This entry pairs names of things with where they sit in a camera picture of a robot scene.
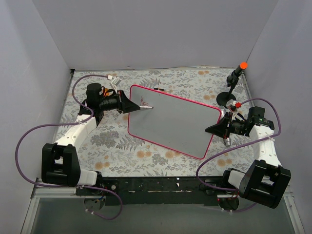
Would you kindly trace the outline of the red whiteboard marker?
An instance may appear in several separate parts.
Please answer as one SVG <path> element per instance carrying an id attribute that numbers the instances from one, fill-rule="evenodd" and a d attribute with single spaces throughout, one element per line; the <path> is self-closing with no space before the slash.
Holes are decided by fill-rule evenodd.
<path id="1" fill-rule="evenodd" d="M 153 107 L 151 106 L 139 106 L 140 109 L 153 109 Z"/>

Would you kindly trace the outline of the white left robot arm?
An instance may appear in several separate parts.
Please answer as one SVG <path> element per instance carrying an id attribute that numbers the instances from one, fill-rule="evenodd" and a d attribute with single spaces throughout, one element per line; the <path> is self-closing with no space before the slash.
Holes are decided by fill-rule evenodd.
<path id="1" fill-rule="evenodd" d="M 78 150 L 88 135 L 98 127 L 105 111 L 117 110 L 121 114 L 138 111 L 141 107 L 130 101 L 123 90 L 105 89 L 99 83 L 87 86 L 87 98 L 82 102 L 75 125 L 55 143 L 42 149 L 41 179 L 44 183 L 75 187 L 87 185 L 88 191 L 98 195 L 104 184 L 99 173 L 80 167 Z"/>

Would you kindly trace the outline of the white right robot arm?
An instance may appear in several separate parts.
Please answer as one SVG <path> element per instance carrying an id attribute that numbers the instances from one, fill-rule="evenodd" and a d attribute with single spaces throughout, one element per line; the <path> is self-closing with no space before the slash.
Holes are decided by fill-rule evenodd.
<path id="1" fill-rule="evenodd" d="M 206 128 L 206 132 L 226 139 L 230 134 L 246 136 L 253 141 L 254 161 L 242 172 L 229 168 L 223 174 L 220 187 L 227 194 L 238 189 L 242 198 L 276 208 L 291 179 L 291 172 L 282 167 L 273 139 L 274 124 L 264 117 L 265 109 L 251 107 L 246 120 L 226 112 L 219 123 Z"/>

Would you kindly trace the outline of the pink framed whiteboard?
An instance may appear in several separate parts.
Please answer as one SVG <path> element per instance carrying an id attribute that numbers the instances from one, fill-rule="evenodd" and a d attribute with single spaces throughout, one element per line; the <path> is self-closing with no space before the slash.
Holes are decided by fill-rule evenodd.
<path id="1" fill-rule="evenodd" d="M 130 100 L 153 109 L 129 114 L 129 135 L 193 158 L 206 156 L 213 135 L 205 129 L 218 123 L 220 109 L 137 84 Z"/>

